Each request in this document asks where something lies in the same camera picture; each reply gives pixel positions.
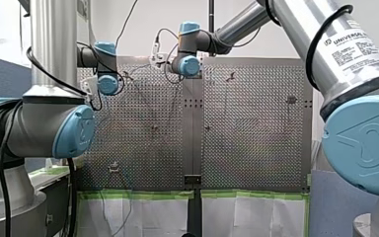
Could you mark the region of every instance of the metal pole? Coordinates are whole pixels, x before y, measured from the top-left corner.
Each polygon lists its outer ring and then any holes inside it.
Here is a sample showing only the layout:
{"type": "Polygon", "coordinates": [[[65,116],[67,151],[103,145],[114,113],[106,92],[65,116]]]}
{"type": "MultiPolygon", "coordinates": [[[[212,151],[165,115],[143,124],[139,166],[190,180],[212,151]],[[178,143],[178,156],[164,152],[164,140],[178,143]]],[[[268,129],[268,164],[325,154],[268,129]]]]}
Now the metal pole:
{"type": "MultiPolygon", "coordinates": [[[[77,87],[76,7],[76,0],[31,1],[33,54],[47,72],[74,87],[77,87]]],[[[57,84],[36,67],[32,70],[33,88],[25,96],[72,96],[56,88],[57,84]]]]}
{"type": "Polygon", "coordinates": [[[214,33],[214,1],[215,0],[208,0],[209,2],[209,7],[208,7],[208,11],[209,11],[209,14],[208,14],[208,30],[211,32],[211,33],[214,33]]]}
{"type": "Polygon", "coordinates": [[[267,22],[269,22],[269,17],[266,9],[255,1],[223,28],[217,30],[215,35],[219,41],[233,45],[267,22]]]}

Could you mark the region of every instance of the silver cylinder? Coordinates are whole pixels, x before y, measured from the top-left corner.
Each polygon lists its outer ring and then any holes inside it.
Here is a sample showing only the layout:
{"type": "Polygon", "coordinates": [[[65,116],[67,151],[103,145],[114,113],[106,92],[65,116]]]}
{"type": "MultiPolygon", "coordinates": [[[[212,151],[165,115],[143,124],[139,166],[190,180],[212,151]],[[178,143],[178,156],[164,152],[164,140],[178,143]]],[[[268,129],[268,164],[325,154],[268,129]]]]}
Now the silver cylinder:
{"type": "Polygon", "coordinates": [[[215,35],[219,41],[233,45],[267,22],[269,17],[265,8],[255,1],[223,28],[217,30],[215,35]]]}
{"type": "MultiPolygon", "coordinates": [[[[303,60],[306,60],[316,32],[340,8],[332,0],[278,0],[270,1],[270,7],[303,60]]],[[[350,14],[343,14],[331,24],[318,44],[314,54],[313,74],[325,98],[321,115],[326,119],[344,102],[379,89],[379,49],[350,14]],[[329,46],[338,46],[347,41],[354,42],[355,45],[351,44],[349,49],[340,51],[328,49],[329,46]],[[359,61],[354,58],[356,53],[352,48],[355,51],[362,49],[362,58],[367,57],[366,53],[373,53],[374,60],[343,68],[343,63],[348,60],[347,63],[359,61]]]]}
{"type": "MultiPolygon", "coordinates": [[[[76,0],[31,1],[33,54],[48,73],[74,87],[77,87],[76,8],[76,0]]],[[[56,82],[34,66],[32,89],[25,96],[71,97],[66,88],[58,88],[56,82]]]]}

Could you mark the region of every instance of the robotic arm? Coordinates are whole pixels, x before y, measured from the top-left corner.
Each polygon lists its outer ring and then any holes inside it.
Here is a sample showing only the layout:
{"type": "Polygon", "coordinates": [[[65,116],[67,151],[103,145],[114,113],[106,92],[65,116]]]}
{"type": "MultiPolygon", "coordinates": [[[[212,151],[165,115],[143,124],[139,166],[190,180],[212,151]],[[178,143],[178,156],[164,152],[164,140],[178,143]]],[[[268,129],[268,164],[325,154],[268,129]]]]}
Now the robotic arm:
{"type": "Polygon", "coordinates": [[[325,98],[323,147],[331,165],[352,185],[379,196],[379,48],[351,11],[333,0],[258,0],[213,34],[186,22],[169,70],[194,76],[198,51],[226,54],[272,19],[288,34],[306,62],[310,83],[325,98]]]}

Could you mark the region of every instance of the wire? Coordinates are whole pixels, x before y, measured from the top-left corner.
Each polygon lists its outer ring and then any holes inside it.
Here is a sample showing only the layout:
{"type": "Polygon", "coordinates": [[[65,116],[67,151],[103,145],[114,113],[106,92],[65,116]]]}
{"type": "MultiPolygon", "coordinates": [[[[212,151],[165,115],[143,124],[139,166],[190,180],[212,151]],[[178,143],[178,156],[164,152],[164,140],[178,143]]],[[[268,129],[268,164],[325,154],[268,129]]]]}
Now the wire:
{"type": "Polygon", "coordinates": [[[100,93],[100,90],[98,90],[98,98],[100,100],[100,107],[99,108],[96,108],[95,105],[94,105],[94,100],[92,100],[89,104],[91,104],[91,107],[92,107],[92,110],[98,112],[98,111],[101,111],[103,109],[103,100],[101,100],[101,93],[100,93]]]}
{"type": "Polygon", "coordinates": [[[332,24],[334,20],[336,20],[338,17],[345,13],[352,13],[353,6],[351,5],[344,5],[340,7],[337,11],[335,11],[328,19],[325,20],[325,22],[322,24],[322,27],[319,28],[319,30],[316,32],[315,36],[313,37],[312,42],[310,42],[309,50],[307,51],[307,57],[306,57],[306,75],[307,79],[309,80],[309,83],[319,91],[318,85],[316,84],[315,77],[313,76],[313,58],[316,52],[316,48],[319,44],[319,41],[321,40],[323,34],[326,32],[328,27],[332,24]]]}
{"type": "Polygon", "coordinates": [[[171,33],[171,35],[174,36],[175,39],[178,39],[177,34],[175,34],[173,31],[171,31],[171,30],[169,30],[169,29],[167,29],[167,28],[162,28],[161,30],[159,30],[158,35],[156,36],[156,39],[158,39],[159,36],[160,36],[160,34],[161,34],[162,32],[164,32],[164,31],[171,33]]]}
{"type": "Polygon", "coordinates": [[[38,69],[40,70],[42,73],[44,73],[46,76],[48,76],[51,80],[57,82],[57,84],[63,86],[63,87],[66,87],[76,93],[78,93],[79,95],[82,95],[82,96],[87,96],[88,94],[82,90],[79,90],[77,89],[76,87],[74,86],[71,86],[69,84],[67,84],[66,82],[60,80],[60,79],[57,79],[56,77],[54,77],[53,75],[51,75],[49,72],[47,72],[44,67],[38,62],[38,60],[34,57],[33,53],[32,53],[32,48],[29,47],[29,49],[27,49],[27,58],[29,59],[29,61],[38,69]]]}
{"type": "Polygon", "coordinates": [[[248,45],[249,43],[251,43],[252,41],[254,41],[254,39],[258,36],[258,34],[260,33],[261,31],[261,28],[258,28],[257,32],[254,34],[254,36],[249,39],[247,42],[244,42],[242,44],[239,44],[239,45],[230,45],[230,44],[226,44],[225,42],[223,42],[222,40],[220,40],[219,38],[216,38],[216,40],[220,43],[220,44],[223,44],[224,46],[227,46],[227,47],[243,47],[243,46],[246,46],[248,45]]]}
{"type": "MultiPolygon", "coordinates": [[[[108,183],[111,180],[111,176],[112,176],[112,173],[109,173],[108,183]]],[[[123,172],[120,172],[120,179],[121,179],[122,185],[124,186],[125,190],[129,191],[128,192],[128,200],[129,200],[129,204],[130,204],[130,210],[128,211],[127,217],[125,218],[125,220],[123,221],[123,223],[120,225],[119,229],[115,233],[111,234],[112,237],[115,237],[115,235],[118,234],[119,231],[121,231],[124,228],[125,224],[127,223],[128,218],[131,215],[132,207],[133,207],[132,201],[131,201],[132,200],[132,186],[127,181],[127,178],[126,178],[126,176],[124,175],[123,172]]],[[[101,196],[101,198],[103,200],[103,217],[104,217],[104,220],[106,220],[107,223],[108,223],[108,225],[110,226],[109,220],[107,219],[107,215],[106,215],[106,200],[104,198],[104,195],[102,194],[102,191],[99,191],[99,193],[100,193],[100,196],[101,196]]]]}
{"type": "Polygon", "coordinates": [[[116,41],[115,41],[115,49],[118,47],[118,41],[119,41],[119,39],[122,37],[122,34],[124,34],[125,27],[127,26],[128,20],[130,20],[131,14],[133,13],[134,7],[136,6],[137,2],[138,2],[138,0],[135,0],[135,1],[134,1],[133,6],[131,7],[131,10],[130,10],[130,12],[128,13],[127,18],[125,19],[124,25],[122,26],[121,33],[120,33],[119,36],[116,38],[116,41]]]}
{"type": "Polygon", "coordinates": [[[269,0],[265,0],[265,9],[266,9],[266,12],[269,16],[269,18],[274,22],[276,23],[278,26],[281,26],[281,23],[276,19],[276,17],[273,15],[271,9],[270,9],[270,4],[269,4],[269,0]]]}
{"type": "Polygon", "coordinates": [[[12,127],[14,126],[15,115],[17,114],[17,110],[21,107],[23,102],[20,100],[17,105],[12,110],[12,114],[9,117],[7,128],[5,129],[5,135],[2,140],[2,144],[0,147],[0,180],[1,180],[1,188],[2,195],[4,198],[5,204],[5,236],[11,237],[11,201],[9,199],[8,185],[6,183],[5,178],[5,169],[4,169],[4,159],[5,159],[5,150],[8,148],[8,139],[11,135],[12,127]]]}
{"type": "Polygon", "coordinates": [[[76,171],[75,164],[72,158],[67,159],[67,164],[69,165],[70,172],[70,184],[71,184],[71,198],[72,198],[72,212],[70,213],[70,223],[69,223],[69,234],[68,237],[73,237],[75,233],[76,225],[76,212],[77,212],[77,202],[78,202],[78,188],[76,183],[76,171]]]}
{"type": "Polygon", "coordinates": [[[178,77],[178,81],[171,81],[171,79],[168,77],[168,73],[167,73],[167,71],[166,71],[166,68],[168,67],[168,62],[169,62],[169,58],[171,57],[171,54],[172,54],[172,52],[174,52],[174,50],[176,49],[178,47],[178,44],[175,44],[175,46],[172,48],[172,50],[169,52],[169,54],[168,54],[168,57],[166,58],[166,62],[165,62],[165,66],[164,66],[164,74],[165,74],[165,78],[168,80],[168,82],[169,83],[171,83],[171,84],[179,84],[179,83],[181,83],[183,80],[184,80],[184,78],[181,78],[181,75],[179,75],[179,77],[178,77]]]}

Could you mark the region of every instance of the universal robots logo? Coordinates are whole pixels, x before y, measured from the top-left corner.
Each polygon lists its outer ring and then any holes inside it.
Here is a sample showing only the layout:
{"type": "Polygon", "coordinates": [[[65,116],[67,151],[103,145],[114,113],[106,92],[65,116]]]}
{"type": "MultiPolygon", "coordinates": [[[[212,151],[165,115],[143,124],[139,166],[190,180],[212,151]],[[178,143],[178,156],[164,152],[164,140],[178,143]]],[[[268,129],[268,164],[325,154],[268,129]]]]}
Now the universal robots logo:
{"type": "Polygon", "coordinates": [[[325,45],[326,46],[328,46],[329,44],[331,44],[332,43],[332,40],[331,39],[327,39],[326,41],[325,41],[325,45]]]}

